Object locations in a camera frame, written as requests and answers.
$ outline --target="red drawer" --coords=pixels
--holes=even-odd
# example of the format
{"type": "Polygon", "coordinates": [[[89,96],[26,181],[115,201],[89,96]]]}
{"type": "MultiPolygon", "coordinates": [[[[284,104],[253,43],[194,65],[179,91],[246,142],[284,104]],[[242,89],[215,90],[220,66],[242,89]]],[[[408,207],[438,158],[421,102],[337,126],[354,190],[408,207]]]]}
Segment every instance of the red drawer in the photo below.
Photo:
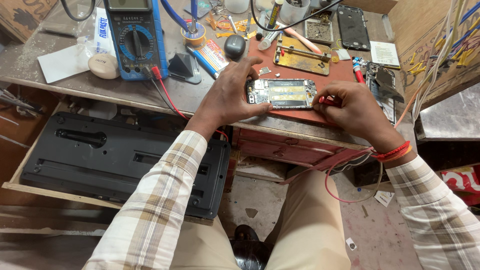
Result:
{"type": "Polygon", "coordinates": [[[338,147],[338,146],[322,144],[322,143],[301,140],[296,138],[290,138],[287,136],[274,135],[274,134],[254,131],[254,130],[245,129],[245,128],[242,128],[240,130],[239,139],[256,141],[256,142],[266,142],[266,143],[277,142],[280,145],[295,146],[295,147],[300,147],[305,149],[311,148],[312,150],[323,149],[323,150],[330,151],[331,152],[330,155],[333,155],[336,153],[336,151],[342,149],[342,147],[338,147]]]}
{"type": "Polygon", "coordinates": [[[279,160],[306,167],[311,167],[319,161],[331,156],[331,154],[324,151],[315,151],[310,148],[291,147],[287,145],[279,146],[243,139],[238,140],[238,148],[244,156],[279,160]]]}

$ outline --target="plaid shirt sleeve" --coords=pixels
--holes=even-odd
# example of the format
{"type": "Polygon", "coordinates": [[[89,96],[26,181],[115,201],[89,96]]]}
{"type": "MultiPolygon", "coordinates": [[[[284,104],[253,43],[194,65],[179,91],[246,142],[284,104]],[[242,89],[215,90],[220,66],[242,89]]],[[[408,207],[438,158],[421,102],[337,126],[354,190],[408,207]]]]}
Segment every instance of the plaid shirt sleeve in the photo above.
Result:
{"type": "Polygon", "coordinates": [[[480,222],[417,156],[386,170],[425,270],[478,269],[480,222]]]}
{"type": "Polygon", "coordinates": [[[168,269],[207,141],[183,131],[138,183],[84,269],[168,269]]]}

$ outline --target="hand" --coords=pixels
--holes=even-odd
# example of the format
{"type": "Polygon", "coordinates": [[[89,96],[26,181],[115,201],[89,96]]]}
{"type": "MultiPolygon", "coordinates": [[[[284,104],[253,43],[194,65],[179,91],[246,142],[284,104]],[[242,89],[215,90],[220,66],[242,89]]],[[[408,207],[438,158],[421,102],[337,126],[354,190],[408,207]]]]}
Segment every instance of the hand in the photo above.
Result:
{"type": "Polygon", "coordinates": [[[247,78],[258,79],[258,73],[252,66],[262,62],[256,56],[243,58],[240,63],[230,62],[205,95],[185,130],[193,130],[208,141],[219,126],[273,109],[270,103],[248,104],[245,97],[247,78]]]}
{"type": "Polygon", "coordinates": [[[380,153],[388,153],[405,143],[402,135],[390,124],[365,84],[332,81],[318,91],[313,109],[331,117],[348,133],[366,139],[380,153]],[[335,96],[342,108],[318,103],[322,96],[335,96]]]}

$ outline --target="beige trousers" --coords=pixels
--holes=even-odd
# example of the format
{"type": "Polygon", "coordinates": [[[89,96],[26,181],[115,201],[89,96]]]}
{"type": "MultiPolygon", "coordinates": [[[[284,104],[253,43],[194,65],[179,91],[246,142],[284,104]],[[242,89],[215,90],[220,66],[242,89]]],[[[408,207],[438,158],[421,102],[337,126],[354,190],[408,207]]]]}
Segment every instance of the beige trousers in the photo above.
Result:
{"type": "MultiPolygon", "coordinates": [[[[325,173],[305,171],[288,186],[278,222],[265,242],[275,244],[266,270],[348,270],[339,202],[324,185],[325,173]]],[[[330,191],[337,195],[334,181],[330,191]]],[[[239,270],[218,217],[212,227],[184,222],[172,270],[239,270]]]]}

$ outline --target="wooden drawer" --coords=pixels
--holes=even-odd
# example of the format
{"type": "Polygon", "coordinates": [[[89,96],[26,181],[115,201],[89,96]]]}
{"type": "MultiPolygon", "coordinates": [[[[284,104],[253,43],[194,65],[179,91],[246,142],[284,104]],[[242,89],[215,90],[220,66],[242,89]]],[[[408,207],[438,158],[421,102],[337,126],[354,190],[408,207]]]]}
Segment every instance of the wooden drawer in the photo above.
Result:
{"type": "MultiPolygon", "coordinates": [[[[68,104],[65,102],[65,100],[61,100],[59,102],[58,106],[56,107],[55,111],[53,112],[53,114],[57,113],[58,111],[69,112],[70,109],[67,108],[67,107],[68,107],[68,104]]],[[[32,144],[32,147],[28,150],[28,152],[25,155],[25,158],[23,159],[22,163],[20,163],[20,166],[17,168],[17,170],[13,174],[13,177],[10,179],[10,181],[4,182],[1,186],[2,188],[12,189],[12,190],[22,191],[22,192],[28,192],[28,193],[38,194],[38,195],[44,195],[44,196],[49,196],[49,197],[54,197],[54,198],[66,199],[66,200],[70,200],[70,201],[94,204],[94,205],[98,205],[98,206],[110,207],[110,208],[115,208],[115,209],[120,209],[122,207],[123,204],[118,203],[118,202],[106,201],[106,200],[101,200],[101,199],[97,199],[97,198],[93,198],[93,197],[79,196],[79,195],[74,195],[74,194],[70,194],[70,193],[54,191],[54,190],[49,190],[49,189],[44,189],[44,188],[39,188],[39,187],[34,187],[34,186],[29,186],[29,185],[22,184],[21,181],[20,181],[22,170],[24,169],[25,164],[28,161],[28,158],[32,154],[32,151],[36,146],[38,138],[40,138],[40,136],[42,135],[42,132],[40,132],[37,139],[32,144]]],[[[204,218],[184,216],[183,221],[191,222],[191,223],[198,223],[198,224],[202,224],[202,225],[213,226],[213,220],[204,219],[204,218]]]]}
{"type": "Polygon", "coordinates": [[[304,149],[311,149],[311,150],[325,150],[325,153],[334,155],[338,150],[342,149],[342,147],[322,144],[307,140],[301,140],[296,138],[291,138],[287,136],[281,135],[274,135],[264,132],[259,132],[255,130],[249,130],[242,128],[240,130],[239,139],[255,141],[255,142],[265,142],[269,144],[281,145],[281,146],[291,146],[291,147],[299,147],[304,149]]]}
{"type": "Polygon", "coordinates": [[[332,152],[319,149],[293,147],[288,145],[268,144],[251,140],[238,140],[242,155],[278,160],[301,166],[311,167],[321,160],[333,155],[332,152]]]}

